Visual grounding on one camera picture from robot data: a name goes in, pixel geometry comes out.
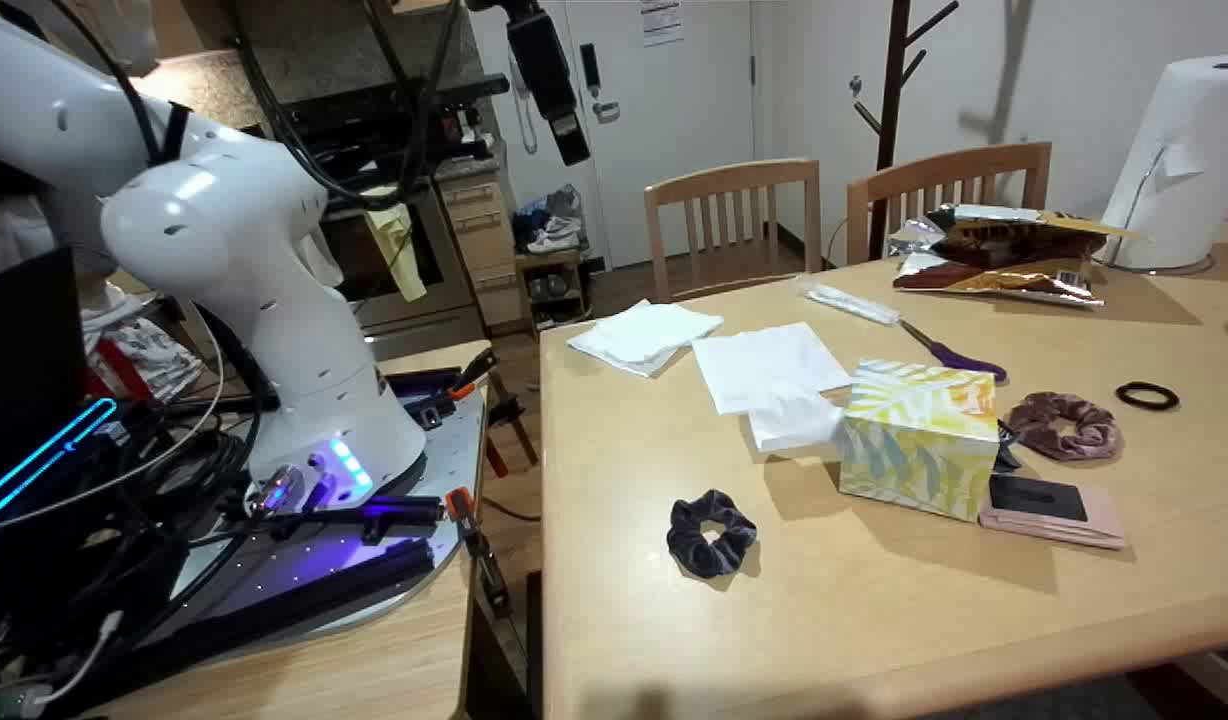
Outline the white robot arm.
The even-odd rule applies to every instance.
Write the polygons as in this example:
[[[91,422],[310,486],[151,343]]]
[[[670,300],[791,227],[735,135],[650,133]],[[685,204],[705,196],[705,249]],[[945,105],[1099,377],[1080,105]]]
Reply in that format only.
[[[169,100],[144,125],[169,127]],[[0,14],[0,165],[38,184],[43,220],[85,276],[111,269],[212,313],[272,384],[255,485],[310,473],[326,505],[358,509],[426,448],[377,367],[350,303],[295,250],[326,188],[274,139],[184,120],[154,165],[111,73]]]

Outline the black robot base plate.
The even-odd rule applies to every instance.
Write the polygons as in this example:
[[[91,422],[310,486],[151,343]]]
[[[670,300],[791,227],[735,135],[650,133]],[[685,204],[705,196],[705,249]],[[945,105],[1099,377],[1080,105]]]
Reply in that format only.
[[[205,661],[372,620],[438,581],[458,551],[445,495],[474,485],[485,398],[485,387],[432,398],[423,458],[363,509],[272,516],[231,535],[161,620],[119,629],[53,714],[81,714]]]

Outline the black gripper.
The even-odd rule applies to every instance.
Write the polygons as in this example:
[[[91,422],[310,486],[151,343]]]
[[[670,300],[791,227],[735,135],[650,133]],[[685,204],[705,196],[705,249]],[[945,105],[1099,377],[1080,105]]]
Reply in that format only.
[[[564,165],[589,161],[589,139],[574,117],[574,90],[567,84],[567,57],[550,14],[535,0],[503,0],[509,10],[509,46],[516,67],[546,120],[546,133]]]

